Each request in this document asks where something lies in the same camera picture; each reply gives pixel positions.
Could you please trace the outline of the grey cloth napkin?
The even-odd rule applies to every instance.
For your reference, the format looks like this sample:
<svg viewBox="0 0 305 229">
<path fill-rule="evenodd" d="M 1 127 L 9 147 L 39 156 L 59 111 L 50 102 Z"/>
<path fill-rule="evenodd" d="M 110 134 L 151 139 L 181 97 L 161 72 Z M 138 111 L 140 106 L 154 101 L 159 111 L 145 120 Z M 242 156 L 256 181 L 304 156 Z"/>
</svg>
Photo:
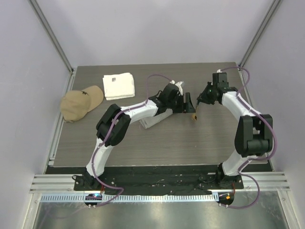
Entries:
<svg viewBox="0 0 305 229">
<path fill-rule="evenodd" d="M 166 119 L 167 117 L 171 116 L 172 114 L 173 114 L 172 109 L 167 109 L 162 114 L 158 114 L 157 116 L 153 116 L 153 117 L 143 118 L 139 122 L 144 129 L 148 129 L 148 128 L 152 127 L 153 125 Z"/>
</svg>

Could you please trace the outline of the green handled wooden spoon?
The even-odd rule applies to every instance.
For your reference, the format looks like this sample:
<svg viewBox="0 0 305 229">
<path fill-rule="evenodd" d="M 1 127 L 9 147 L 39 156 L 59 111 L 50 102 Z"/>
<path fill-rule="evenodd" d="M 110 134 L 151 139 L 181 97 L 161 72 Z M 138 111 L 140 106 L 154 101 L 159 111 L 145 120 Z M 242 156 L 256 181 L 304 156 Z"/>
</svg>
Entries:
<svg viewBox="0 0 305 229">
<path fill-rule="evenodd" d="M 195 120 L 195 121 L 198 120 L 198 118 L 197 118 L 197 109 L 198 109 L 199 104 L 200 104 L 200 101 L 197 100 L 196 106 L 195 106 L 195 112 L 192 114 L 192 119 Z"/>
</svg>

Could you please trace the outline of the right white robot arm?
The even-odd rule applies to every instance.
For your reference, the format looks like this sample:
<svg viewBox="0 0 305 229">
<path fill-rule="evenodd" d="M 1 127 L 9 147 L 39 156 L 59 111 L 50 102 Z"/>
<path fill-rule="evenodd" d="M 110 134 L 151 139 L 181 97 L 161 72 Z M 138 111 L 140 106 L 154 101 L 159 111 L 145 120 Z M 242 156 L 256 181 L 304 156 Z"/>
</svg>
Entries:
<svg viewBox="0 0 305 229">
<path fill-rule="evenodd" d="M 219 104 L 226 107 L 238 122 L 234 151 L 227 160 L 220 163 L 215 175 L 201 175 L 198 178 L 201 189 L 242 189 L 241 171 L 254 160 L 259 160 L 273 148 L 273 119 L 269 114 L 261 114 L 241 97 L 235 87 L 230 87 L 225 72 L 213 73 L 197 98 L 198 103 Z"/>
</svg>

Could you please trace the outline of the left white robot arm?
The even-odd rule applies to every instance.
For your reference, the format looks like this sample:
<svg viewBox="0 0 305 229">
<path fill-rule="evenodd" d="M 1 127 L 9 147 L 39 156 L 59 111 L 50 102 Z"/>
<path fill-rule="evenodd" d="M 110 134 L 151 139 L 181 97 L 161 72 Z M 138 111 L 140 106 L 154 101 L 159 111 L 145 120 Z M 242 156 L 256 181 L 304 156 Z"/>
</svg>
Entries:
<svg viewBox="0 0 305 229">
<path fill-rule="evenodd" d="M 190 93 L 183 93 L 184 82 L 171 81 L 162 91 L 144 102 L 119 107 L 112 104 L 96 125 L 96 146 L 83 174 L 83 185 L 97 190 L 102 183 L 110 152 L 125 137 L 129 125 L 139 121 L 148 129 L 172 114 L 194 113 Z"/>
</svg>

